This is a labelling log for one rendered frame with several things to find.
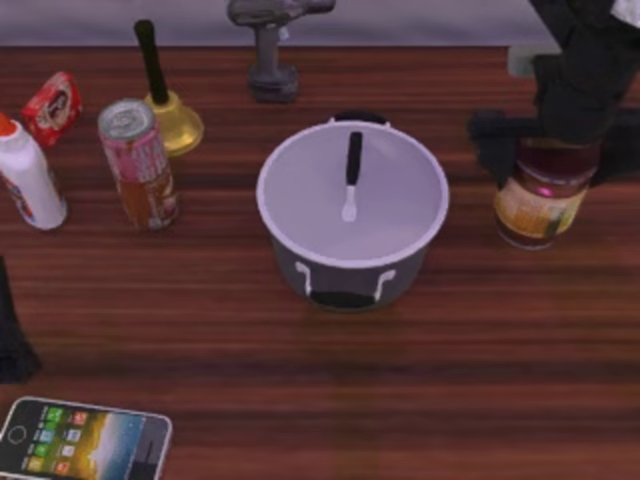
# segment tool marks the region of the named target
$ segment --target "orange cap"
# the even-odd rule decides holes
[[[11,121],[4,113],[0,112],[0,137],[8,137],[18,129],[15,123]]]

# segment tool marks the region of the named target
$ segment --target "wooden surface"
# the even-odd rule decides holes
[[[254,104],[248,50],[163,50],[202,116],[176,159],[183,213],[131,230],[96,136],[100,109],[146,94],[132,50],[2,50],[0,109],[76,76],[86,114],[49,159],[72,213],[34,231],[6,192],[0,251],[45,370],[0,387],[157,411],[175,425],[166,479],[628,480],[640,475],[640,185],[592,191],[550,250],[506,245],[465,122],[530,113],[505,49],[288,50],[294,106]],[[629,97],[640,100],[640,89]],[[451,182],[448,220],[393,306],[316,311],[285,286],[254,199],[288,136],[345,108],[385,114]]]

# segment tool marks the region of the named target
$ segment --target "home button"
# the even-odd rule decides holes
[[[11,430],[9,430],[9,435],[7,436],[7,438],[14,445],[22,443],[27,438],[27,429],[24,427],[13,427]]]

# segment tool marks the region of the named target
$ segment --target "pot handle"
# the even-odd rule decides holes
[[[366,110],[343,110],[329,119],[329,123],[348,121],[377,123],[378,125],[384,125],[386,127],[391,126],[391,122],[389,122],[386,117],[379,113],[368,112]]]
[[[296,271],[298,271],[299,273],[303,274],[305,277],[304,280],[304,292],[305,295],[307,297],[312,297],[314,294],[314,290],[313,290],[313,286],[311,284],[311,269],[305,265],[302,262],[296,262],[295,263],[295,268]],[[382,298],[382,292],[384,290],[384,284],[386,282],[389,282],[391,280],[393,280],[394,278],[396,278],[396,271],[395,270],[387,270],[386,272],[380,274],[380,276],[378,277],[378,284],[376,286],[376,291],[373,294],[373,303],[376,304],[380,301],[380,298]],[[347,293],[339,293],[336,294],[339,295],[340,297],[346,298],[349,296],[349,294]]]

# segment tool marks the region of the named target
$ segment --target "bell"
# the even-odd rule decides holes
[[[168,91],[169,101],[156,105],[151,94],[144,99],[158,121],[167,155],[176,157],[195,148],[204,136],[204,125],[196,112],[185,106],[175,92]]]
[[[202,120],[186,107],[178,95],[169,90],[160,67],[155,28],[150,20],[139,20],[134,26],[144,59],[149,94],[144,101],[153,110],[167,155],[176,157],[195,148],[204,135]]]

